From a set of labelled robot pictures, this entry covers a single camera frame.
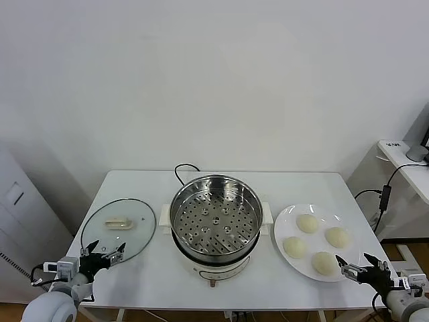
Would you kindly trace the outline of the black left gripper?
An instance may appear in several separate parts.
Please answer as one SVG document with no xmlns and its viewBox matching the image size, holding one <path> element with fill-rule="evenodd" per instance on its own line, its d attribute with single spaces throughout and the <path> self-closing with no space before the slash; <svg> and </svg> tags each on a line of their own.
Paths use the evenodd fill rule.
<svg viewBox="0 0 429 322">
<path fill-rule="evenodd" d="M 94 277 L 99 270 L 109 269 L 123 260 L 126 243 L 108 254 L 94 253 L 98 243 L 99 240 L 95 240 L 80 250 L 79 272 L 86 277 Z"/>
</svg>

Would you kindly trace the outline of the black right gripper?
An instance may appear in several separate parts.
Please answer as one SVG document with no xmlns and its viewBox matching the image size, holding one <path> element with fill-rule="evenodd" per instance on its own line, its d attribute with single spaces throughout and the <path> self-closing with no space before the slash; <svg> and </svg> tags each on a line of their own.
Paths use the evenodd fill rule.
<svg viewBox="0 0 429 322">
<path fill-rule="evenodd" d="M 335 255 L 344 277 L 355 282 L 369 284 L 376 291 L 389 291 L 393 286 L 393 280 L 388 263 L 368 253 L 364 253 L 364 257 L 373 266 L 363 268 L 355 264 L 348 264 L 339 255 Z"/>
</svg>

